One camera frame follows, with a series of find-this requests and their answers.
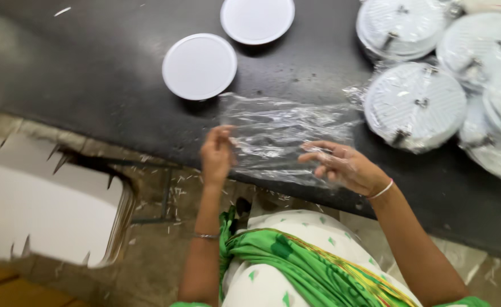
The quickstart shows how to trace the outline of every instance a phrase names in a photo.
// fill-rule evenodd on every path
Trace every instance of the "white bangle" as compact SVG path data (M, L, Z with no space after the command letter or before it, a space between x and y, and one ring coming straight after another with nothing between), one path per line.
M368 197L368 200L377 198L377 197L381 196L381 194L383 194L384 192L387 192L387 190L390 189L390 187L392 187L393 183L394 183L394 180L392 178L390 178L390 184L383 191L377 193L375 196Z

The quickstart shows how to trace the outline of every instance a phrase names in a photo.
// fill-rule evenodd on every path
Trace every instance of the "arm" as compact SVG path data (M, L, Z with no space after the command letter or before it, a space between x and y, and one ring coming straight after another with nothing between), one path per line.
M213 128L201 147L203 194L195 223L196 234L218 235L220 195L230 171L232 152L228 139L231 126ZM192 238L186 257L178 300L218 306L219 242L217 239Z
M321 165L316 168L315 176L341 182L363 196L375 196L390 183L377 165L348 146L318 141L306 143L303 148L331 150L331 155L315 150L298 160L318 160ZM423 306L451 303L469 295L460 276L424 232L396 184L370 199L370 203L405 281Z

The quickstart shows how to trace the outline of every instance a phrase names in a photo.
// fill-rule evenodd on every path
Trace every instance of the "silver bangle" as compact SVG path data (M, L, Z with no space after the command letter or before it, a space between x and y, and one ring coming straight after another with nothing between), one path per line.
M194 232L194 238L201 238L201 239L218 239L220 237L219 234L217 235L212 235L212 234L202 234L202 233L196 233Z

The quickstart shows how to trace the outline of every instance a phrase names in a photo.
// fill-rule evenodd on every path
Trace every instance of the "plastic scrap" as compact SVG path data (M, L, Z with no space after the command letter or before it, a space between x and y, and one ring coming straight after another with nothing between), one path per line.
M63 14L64 12L69 11L70 9L71 9L71 7L67 7L66 9L58 11L53 17L57 17L57 16Z
M352 145L352 129L362 121L354 105L304 104L277 98L245 98L233 93L220 96L220 121L234 125L237 173L255 178L294 182L300 185L332 187L315 178L316 164L299 164L305 153L301 144L329 140ZM307 151L321 150L311 148Z

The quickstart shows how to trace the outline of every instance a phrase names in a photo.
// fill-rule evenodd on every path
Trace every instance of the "woman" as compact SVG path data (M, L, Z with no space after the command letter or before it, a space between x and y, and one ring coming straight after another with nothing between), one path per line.
M332 154L309 152L298 161L318 161L315 176L368 197L409 290L383 273L343 225L321 213L261 216L233 235L233 208L220 221L217 215L233 161L231 129L212 129L201 149L201 207L179 286L180 302L172 306L489 306L469 296L393 180L348 146L306 143L304 148Z

